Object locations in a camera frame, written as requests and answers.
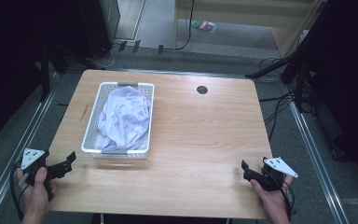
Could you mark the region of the white printed cloth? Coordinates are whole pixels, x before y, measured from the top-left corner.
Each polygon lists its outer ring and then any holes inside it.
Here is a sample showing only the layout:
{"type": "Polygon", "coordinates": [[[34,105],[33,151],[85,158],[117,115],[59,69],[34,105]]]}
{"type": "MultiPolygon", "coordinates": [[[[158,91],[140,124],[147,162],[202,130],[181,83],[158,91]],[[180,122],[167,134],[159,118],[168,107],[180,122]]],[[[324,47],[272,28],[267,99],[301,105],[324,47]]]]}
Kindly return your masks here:
{"type": "Polygon", "coordinates": [[[149,129],[151,101],[131,86],[109,93],[98,118],[101,150],[133,150],[149,129]]]}

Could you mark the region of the white plastic basket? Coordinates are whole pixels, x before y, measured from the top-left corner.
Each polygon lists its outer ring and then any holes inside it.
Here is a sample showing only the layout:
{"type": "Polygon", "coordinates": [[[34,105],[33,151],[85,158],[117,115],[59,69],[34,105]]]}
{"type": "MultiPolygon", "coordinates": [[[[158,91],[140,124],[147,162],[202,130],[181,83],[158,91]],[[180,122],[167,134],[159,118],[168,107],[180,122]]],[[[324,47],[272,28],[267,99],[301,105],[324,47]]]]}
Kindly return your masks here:
{"type": "Polygon", "coordinates": [[[153,117],[155,86],[152,83],[136,82],[103,82],[100,84],[95,97],[94,105],[89,117],[89,123],[81,144],[81,150],[94,158],[115,158],[130,160],[146,160],[150,148],[150,135],[153,117]],[[109,93],[118,88],[131,86],[151,101],[149,129],[141,138],[142,144],[133,150],[101,150],[97,144],[103,140],[98,130],[98,118],[103,110],[103,105],[108,99],[109,93]]]}

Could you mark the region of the metal floor rail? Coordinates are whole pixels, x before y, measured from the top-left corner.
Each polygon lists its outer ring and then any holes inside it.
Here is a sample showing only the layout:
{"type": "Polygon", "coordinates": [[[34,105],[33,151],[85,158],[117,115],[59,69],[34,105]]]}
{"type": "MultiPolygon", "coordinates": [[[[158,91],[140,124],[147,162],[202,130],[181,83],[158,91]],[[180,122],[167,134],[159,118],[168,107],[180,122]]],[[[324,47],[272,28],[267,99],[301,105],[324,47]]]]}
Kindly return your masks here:
{"type": "Polygon", "coordinates": [[[47,99],[41,102],[41,90],[36,89],[0,131],[0,224],[19,221],[10,195],[12,167],[26,147],[47,149],[50,146],[61,116],[55,104],[63,79],[63,75],[53,74],[47,99]]]}
{"type": "Polygon", "coordinates": [[[336,224],[351,224],[343,203],[339,198],[336,187],[318,151],[308,123],[306,122],[303,114],[299,112],[296,103],[291,103],[290,107],[333,219],[336,224]]]}
{"type": "MultiPolygon", "coordinates": [[[[181,71],[160,71],[160,70],[140,70],[140,69],[118,69],[118,72],[133,72],[133,73],[149,73],[161,75],[179,75],[179,76],[195,76],[195,77],[221,77],[221,78],[238,78],[246,79],[245,75],[238,74],[215,74],[204,72],[181,72],[181,71]]],[[[278,75],[263,76],[255,79],[256,82],[275,83],[280,82],[281,78],[278,75]]]]}

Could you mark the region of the black tripod stand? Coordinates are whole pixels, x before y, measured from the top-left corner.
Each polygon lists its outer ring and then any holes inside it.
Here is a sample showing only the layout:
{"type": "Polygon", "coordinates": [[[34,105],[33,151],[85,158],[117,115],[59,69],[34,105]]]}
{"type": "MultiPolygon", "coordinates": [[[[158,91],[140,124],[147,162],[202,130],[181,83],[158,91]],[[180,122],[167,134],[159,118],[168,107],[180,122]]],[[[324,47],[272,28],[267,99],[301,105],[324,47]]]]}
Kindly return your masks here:
{"type": "Polygon", "coordinates": [[[268,66],[267,68],[264,68],[251,75],[246,75],[246,77],[260,78],[285,65],[285,69],[281,75],[281,81],[282,83],[289,84],[294,80],[294,78],[296,78],[294,103],[296,108],[302,112],[304,93],[303,88],[306,74],[309,72],[311,45],[316,34],[317,32],[313,28],[309,29],[307,35],[291,54],[289,54],[284,59],[279,60],[277,63],[268,66]]]}

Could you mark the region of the black cabinet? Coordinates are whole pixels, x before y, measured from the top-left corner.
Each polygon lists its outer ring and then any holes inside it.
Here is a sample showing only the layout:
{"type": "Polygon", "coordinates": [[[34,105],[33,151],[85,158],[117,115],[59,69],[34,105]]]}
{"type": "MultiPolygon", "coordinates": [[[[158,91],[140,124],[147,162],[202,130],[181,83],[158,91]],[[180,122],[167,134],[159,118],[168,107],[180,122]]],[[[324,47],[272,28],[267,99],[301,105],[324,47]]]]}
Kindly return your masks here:
{"type": "Polygon", "coordinates": [[[113,46],[120,20],[117,0],[78,0],[86,32],[88,55],[102,57],[113,46]]]}

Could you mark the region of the colourful packet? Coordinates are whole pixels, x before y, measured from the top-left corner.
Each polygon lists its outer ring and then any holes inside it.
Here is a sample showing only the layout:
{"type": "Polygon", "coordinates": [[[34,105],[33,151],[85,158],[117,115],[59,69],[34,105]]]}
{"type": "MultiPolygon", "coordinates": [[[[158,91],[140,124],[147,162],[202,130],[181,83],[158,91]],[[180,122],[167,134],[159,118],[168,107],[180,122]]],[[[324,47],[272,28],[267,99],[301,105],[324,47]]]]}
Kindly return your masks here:
{"type": "Polygon", "coordinates": [[[209,32],[212,34],[215,32],[215,30],[217,28],[216,24],[213,22],[210,22],[210,21],[192,21],[191,25],[194,28],[197,28],[197,29],[200,29],[202,31],[209,32]]]}

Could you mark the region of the wooden shelf unit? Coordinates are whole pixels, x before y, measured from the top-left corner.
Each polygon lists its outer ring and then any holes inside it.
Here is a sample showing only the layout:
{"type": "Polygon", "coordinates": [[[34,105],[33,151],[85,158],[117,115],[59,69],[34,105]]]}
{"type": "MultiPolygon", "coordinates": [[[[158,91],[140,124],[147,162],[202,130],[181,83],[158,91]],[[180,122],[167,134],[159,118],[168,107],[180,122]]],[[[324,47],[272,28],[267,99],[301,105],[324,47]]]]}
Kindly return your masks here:
{"type": "Polygon", "coordinates": [[[176,46],[178,21],[193,19],[269,27],[282,57],[296,47],[297,39],[318,19],[324,0],[175,0],[173,45],[176,46]]]}

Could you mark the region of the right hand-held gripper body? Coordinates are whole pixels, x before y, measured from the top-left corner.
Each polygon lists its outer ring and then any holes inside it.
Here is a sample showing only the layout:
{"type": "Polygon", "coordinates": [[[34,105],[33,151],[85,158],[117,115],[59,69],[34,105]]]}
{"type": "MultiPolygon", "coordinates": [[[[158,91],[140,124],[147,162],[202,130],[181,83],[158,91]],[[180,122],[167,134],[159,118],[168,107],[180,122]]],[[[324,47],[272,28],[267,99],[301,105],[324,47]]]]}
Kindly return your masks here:
{"type": "Polygon", "coordinates": [[[287,175],[298,178],[298,173],[295,172],[281,157],[271,159],[264,158],[263,163],[263,183],[261,186],[266,191],[280,189],[287,175]]]}

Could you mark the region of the person's left hand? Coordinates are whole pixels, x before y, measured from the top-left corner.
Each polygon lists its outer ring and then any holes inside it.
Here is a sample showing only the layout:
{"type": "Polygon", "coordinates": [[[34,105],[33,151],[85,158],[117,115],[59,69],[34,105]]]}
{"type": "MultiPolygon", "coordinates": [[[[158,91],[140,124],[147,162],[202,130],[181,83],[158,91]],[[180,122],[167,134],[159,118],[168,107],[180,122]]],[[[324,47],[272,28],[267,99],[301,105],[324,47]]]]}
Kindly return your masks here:
{"type": "Polygon", "coordinates": [[[45,180],[48,171],[45,167],[38,169],[34,184],[28,187],[26,184],[20,185],[24,212],[21,224],[44,224],[50,211],[48,192],[45,188],[45,180]]]}

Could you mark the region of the person's right hand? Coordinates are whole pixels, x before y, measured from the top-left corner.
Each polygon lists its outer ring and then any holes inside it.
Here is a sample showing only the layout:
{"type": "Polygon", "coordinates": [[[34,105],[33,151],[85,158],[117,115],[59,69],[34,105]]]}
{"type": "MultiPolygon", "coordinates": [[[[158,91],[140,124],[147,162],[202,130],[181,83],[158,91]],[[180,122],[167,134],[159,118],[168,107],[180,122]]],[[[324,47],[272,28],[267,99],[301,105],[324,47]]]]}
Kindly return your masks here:
{"type": "Polygon", "coordinates": [[[290,224],[282,193],[279,190],[265,191],[254,179],[250,181],[250,184],[261,200],[268,221],[271,224],[290,224]]]}

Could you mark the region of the black metal stand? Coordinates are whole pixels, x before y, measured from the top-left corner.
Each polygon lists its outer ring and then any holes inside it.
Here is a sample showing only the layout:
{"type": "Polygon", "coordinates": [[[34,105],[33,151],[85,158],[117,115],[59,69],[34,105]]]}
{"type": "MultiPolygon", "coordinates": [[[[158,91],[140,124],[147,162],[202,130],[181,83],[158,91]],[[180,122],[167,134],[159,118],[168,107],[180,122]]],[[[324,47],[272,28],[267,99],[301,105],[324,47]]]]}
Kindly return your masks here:
{"type": "Polygon", "coordinates": [[[42,74],[42,80],[41,80],[42,93],[41,93],[40,101],[44,102],[48,98],[48,94],[50,92],[48,48],[46,45],[44,45],[41,49],[40,67],[41,67],[41,74],[42,74]]]}

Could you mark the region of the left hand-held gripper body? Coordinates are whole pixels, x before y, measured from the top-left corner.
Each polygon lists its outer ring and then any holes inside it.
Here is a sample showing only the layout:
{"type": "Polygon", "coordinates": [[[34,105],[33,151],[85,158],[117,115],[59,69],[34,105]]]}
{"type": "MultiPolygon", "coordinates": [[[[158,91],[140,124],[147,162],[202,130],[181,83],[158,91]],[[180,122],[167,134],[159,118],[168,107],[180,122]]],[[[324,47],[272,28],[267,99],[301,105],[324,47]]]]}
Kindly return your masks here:
{"type": "Polygon", "coordinates": [[[21,178],[20,185],[34,185],[34,178],[38,170],[41,167],[48,169],[46,164],[47,157],[48,153],[45,150],[32,149],[28,147],[24,149],[20,166],[23,171],[23,177],[21,178]]]}

